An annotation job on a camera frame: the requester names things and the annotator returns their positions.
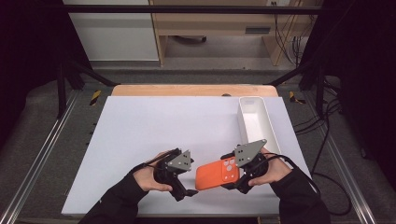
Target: white tray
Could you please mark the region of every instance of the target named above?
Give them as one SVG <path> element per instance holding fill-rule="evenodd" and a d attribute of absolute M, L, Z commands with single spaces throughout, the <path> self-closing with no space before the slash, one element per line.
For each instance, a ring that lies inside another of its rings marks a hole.
<path fill-rule="evenodd" d="M 265 102 L 261 97 L 239 98 L 238 124 L 243 144 L 266 139 L 266 149 L 276 154 L 281 153 Z"/>

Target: white tabletop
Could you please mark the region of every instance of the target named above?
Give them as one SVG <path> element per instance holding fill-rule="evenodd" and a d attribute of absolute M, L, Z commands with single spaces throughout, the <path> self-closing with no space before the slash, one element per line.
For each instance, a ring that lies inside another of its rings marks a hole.
<path fill-rule="evenodd" d="M 109 96 L 62 214 L 83 216 L 107 189 L 134 166 L 179 147 L 195 160 L 178 178 L 194 189 L 196 168 L 217 161 L 241 144 L 239 97 Z M 280 151 L 309 175 L 284 102 L 263 97 Z M 248 194 L 215 188 L 177 202 L 169 192 L 151 191 L 139 203 L 140 217 L 257 217 L 278 214 L 270 186 Z"/>

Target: black sleeve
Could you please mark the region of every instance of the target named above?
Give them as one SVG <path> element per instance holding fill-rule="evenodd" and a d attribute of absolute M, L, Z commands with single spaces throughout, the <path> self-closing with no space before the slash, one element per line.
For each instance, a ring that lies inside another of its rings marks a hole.
<path fill-rule="evenodd" d="M 137 204 L 147 194 L 130 172 L 103 195 L 79 224 L 132 224 L 137 215 Z"/>
<path fill-rule="evenodd" d="M 300 169 L 293 169 L 271 188 L 280 199 L 279 215 L 282 224 L 331 223 L 329 211 L 314 192 Z"/>

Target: hand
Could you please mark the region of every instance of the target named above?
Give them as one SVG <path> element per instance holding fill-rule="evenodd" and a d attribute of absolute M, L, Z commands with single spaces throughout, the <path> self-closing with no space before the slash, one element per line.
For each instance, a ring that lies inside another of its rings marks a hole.
<path fill-rule="evenodd" d="M 161 156 L 165 152 L 159 153 L 155 158 Z M 150 164 L 151 166 L 156 166 L 157 161 Z M 134 172 L 134 179 L 136 180 L 137 184 L 143 191 L 149 191 L 152 189 L 159 190 L 159 191 L 172 191 L 172 187 L 165 184 L 160 184 L 154 179 L 154 168 L 153 167 L 145 167 Z"/>
<path fill-rule="evenodd" d="M 262 154 L 264 154 L 264 153 L 271 153 L 271 152 L 263 147 Z M 264 157 L 266 159 L 269 159 L 273 156 L 275 156 L 275 155 L 264 154 Z M 285 162 L 283 162 L 281 159 L 273 159 L 271 161 L 268 161 L 268 163 L 269 164 L 268 164 L 267 173 L 260 177 L 251 179 L 248 182 L 248 184 L 250 186 L 268 184 L 268 183 L 273 183 L 273 182 L 279 181 L 291 172 L 291 169 L 289 168 L 289 166 Z"/>

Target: orange object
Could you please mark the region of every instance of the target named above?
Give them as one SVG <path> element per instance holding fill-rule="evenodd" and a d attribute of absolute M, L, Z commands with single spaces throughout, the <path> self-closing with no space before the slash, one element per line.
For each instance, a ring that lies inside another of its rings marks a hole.
<path fill-rule="evenodd" d="M 235 183 L 239 179 L 239 168 L 235 157 L 214 161 L 197 168 L 195 188 L 212 189 L 223 184 Z"/>

